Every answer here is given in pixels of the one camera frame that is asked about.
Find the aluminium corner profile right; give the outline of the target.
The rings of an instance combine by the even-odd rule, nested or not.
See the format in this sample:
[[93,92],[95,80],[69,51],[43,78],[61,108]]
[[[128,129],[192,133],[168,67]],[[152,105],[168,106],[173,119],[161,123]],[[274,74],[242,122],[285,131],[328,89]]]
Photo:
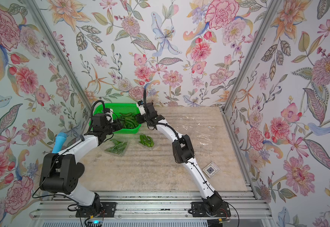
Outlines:
[[266,36],[267,30],[269,29],[271,25],[271,21],[276,15],[280,4],[281,3],[279,1],[270,1],[270,5],[265,11],[265,16],[264,19],[262,20],[262,23],[260,24],[258,33],[253,43],[251,44],[249,51],[245,56],[245,59],[243,60],[243,64],[241,65],[239,73],[236,75],[234,79],[231,79],[230,82],[227,84],[229,85],[228,88],[230,88],[230,93],[227,101],[223,105],[223,109],[222,109],[223,114],[225,114],[231,108],[231,104],[233,102],[233,99],[235,98],[235,95],[237,94],[237,90],[242,80],[244,79],[246,72],[253,63],[256,53],[259,50],[261,43]]

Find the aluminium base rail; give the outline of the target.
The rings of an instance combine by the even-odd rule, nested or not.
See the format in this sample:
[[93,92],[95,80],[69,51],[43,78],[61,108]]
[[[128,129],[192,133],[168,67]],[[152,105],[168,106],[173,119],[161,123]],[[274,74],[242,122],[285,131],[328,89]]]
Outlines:
[[[115,192],[98,191],[102,202],[115,202],[115,220],[124,219],[183,219],[190,218],[191,203],[201,201],[199,192]],[[269,205],[257,199],[253,191],[220,192],[230,204],[231,217],[238,219],[272,219]],[[44,200],[29,216],[32,219],[74,219],[68,211],[68,199],[54,196]]]

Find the blue microphone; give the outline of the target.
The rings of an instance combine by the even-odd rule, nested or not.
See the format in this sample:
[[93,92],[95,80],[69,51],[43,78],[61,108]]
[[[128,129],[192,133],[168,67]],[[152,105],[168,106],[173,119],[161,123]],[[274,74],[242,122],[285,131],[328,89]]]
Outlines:
[[62,146],[67,140],[67,134],[64,132],[60,132],[56,137],[55,137],[55,145],[53,147],[52,153],[56,154],[59,153],[62,150]]

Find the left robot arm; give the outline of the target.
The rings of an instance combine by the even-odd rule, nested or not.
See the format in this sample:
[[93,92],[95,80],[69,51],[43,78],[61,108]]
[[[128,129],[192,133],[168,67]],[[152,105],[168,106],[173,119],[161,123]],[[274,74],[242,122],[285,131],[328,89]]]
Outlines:
[[68,148],[62,148],[67,140],[66,133],[59,133],[52,152],[44,157],[40,190],[66,196],[77,204],[85,216],[95,217],[104,213],[99,195],[79,183],[79,178],[85,171],[80,160],[104,143],[107,136],[121,129],[120,121],[113,119],[113,111],[106,108],[102,113],[91,116],[88,131]]

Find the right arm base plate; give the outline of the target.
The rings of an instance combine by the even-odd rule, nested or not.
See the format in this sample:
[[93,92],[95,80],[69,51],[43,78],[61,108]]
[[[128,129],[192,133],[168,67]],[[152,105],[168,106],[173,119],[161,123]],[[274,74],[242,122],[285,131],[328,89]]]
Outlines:
[[221,202],[219,207],[211,208],[205,202],[192,202],[188,213],[194,218],[230,218],[231,212],[227,202]]

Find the small card box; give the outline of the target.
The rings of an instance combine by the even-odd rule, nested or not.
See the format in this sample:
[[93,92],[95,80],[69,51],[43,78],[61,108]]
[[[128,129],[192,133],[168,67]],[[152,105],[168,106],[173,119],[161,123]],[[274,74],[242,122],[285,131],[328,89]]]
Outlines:
[[220,168],[214,162],[211,162],[202,171],[208,178],[212,178],[220,171]]

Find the aluminium corner profile left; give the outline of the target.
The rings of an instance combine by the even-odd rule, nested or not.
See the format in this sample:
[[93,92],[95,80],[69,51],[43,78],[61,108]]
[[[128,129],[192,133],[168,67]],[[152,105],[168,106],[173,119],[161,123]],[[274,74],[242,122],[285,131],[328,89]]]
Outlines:
[[28,8],[29,12],[31,13],[34,21],[37,23],[37,26],[39,30],[43,33],[44,38],[48,41],[49,45],[52,47],[53,52],[58,59],[60,65],[64,68],[65,72],[67,73],[67,76],[69,77],[69,81],[72,83],[76,91],[78,92],[78,95],[80,99],[82,100],[83,105],[90,109],[91,104],[82,89],[81,84],[79,83],[72,67],[70,66],[68,60],[66,59],[61,46],[58,44],[56,38],[53,35],[52,30],[50,29],[47,21],[45,20],[43,14],[41,13],[41,10],[39,9],[38,5],[36,4],[36,1],[32,0],[24,0],[23,1],[25,6]]

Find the clear clamshell container front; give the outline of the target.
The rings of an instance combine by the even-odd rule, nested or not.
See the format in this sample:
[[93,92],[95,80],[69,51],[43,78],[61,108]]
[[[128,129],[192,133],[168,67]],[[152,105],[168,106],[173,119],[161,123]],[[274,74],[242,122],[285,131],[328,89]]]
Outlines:
[[139,143],[142,144],[143,146],[147,146],[149,148],[154,147],[154,141],[153,141],[152,137],[147,136],[145,134],[141,134],[139,136]]

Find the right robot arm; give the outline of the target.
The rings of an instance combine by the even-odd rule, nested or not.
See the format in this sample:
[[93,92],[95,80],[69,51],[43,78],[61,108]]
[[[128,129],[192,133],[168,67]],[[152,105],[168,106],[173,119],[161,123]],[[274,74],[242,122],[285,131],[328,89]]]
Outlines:
[[223,199],[201,172],[190,137],[187,134],[178,133],[170,126],[167,120],[157,113],[153,103],[139,101],[137,107],[140,111],[136,116],[138,123],[146,123],[148,127],[153,127],[170,140],[175,162],[188,170],[200,191],[205,211],[214,216],[221,209]]

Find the green plastic basket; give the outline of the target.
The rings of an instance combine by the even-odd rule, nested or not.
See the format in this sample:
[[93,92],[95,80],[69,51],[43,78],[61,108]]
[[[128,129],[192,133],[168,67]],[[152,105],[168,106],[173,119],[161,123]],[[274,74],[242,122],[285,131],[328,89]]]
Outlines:
[[[92,105],[91,115],[90,115],[90,124],[89,129],[86,134],[96,135],[98,133],[91,131],[91,117],[98,113],[112,112],[113,119],[119,119],[119,114],[123,113],[136,113],[139,114],[139,110],[135,104],[126,104],[126,103],[104,103],[99,100]],[[136,134],[140,129],[140,125],[135,129],[124,129],[114,132],[114,134]]]

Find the aluminium corner profile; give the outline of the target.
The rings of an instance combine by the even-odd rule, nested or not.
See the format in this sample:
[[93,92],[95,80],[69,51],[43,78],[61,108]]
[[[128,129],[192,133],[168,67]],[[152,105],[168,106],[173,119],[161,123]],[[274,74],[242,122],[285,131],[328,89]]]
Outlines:
[[231,79],[230,82],[227,84],[229,85],[228,88],[230,88],[230,93],[227,101],[223,105],[223,109],[222,109],[223,114],[225,114],[231,108],[231,104],[233,102],[233,99],[235,98],[235,95],[237,94],[237,90],[242,80],[244,79],[246,72],[253,63],[256,53],[259,50],[261,43],[266,36],[267,30],[269,29],[271,25],[271,21],[276,15],[280,4],[281,3],[279,1],[270,1],[270,5],[265,11],[265,16],[264,19],[262,20],[262,23],[260,24],[258,33],[253,43],[251,44],[249,51],[245,56],[245,59],[243,60],[243,64],[241,65],[239,73],[236,75],[234,79]]
[[41,13],[41,10],[39,9],[38,5],[36,4],[36,1],[32,0],[24,0],[23,1],[25,6],[28,8],[29,12],[31,13],[34,21],[37,23],[37,26],[39,30],[43,33],[44,38],[48,41],[49,45],[52,47],[53,52],[58,59],[60,65],[64,68],[65,72],[67,73],[67,76],[69,77],[69,81],[72,83],[76,91],[78,92],[78,95],[80,99],[82,100],[83,105],[90,109],[91,104],[82,89],[81,84],[79,83],[72,67],[70,66],[68,60],[66,59],[61,46],[58,44],[56,38],[53,35],[52,30],[50,29],[47,21],[45,20],[43,14]]

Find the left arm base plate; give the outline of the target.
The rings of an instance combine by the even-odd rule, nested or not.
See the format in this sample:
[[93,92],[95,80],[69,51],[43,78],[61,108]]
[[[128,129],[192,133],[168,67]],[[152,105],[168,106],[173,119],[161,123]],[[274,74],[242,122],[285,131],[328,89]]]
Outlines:
[[113,218],[116,211],[116,202],[101,202],[99,205],[95,203],[91,206],[79,206],[76,211],[75,217],[77,218],[96,218],[96,217],[105,217]]

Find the green peppers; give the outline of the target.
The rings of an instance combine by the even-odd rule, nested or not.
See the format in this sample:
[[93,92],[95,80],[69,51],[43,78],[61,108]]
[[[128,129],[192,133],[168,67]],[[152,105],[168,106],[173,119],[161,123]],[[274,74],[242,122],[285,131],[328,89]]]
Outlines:
[[135,129],[139,126],[136,113],[120,113],[119,119],[124,129]]

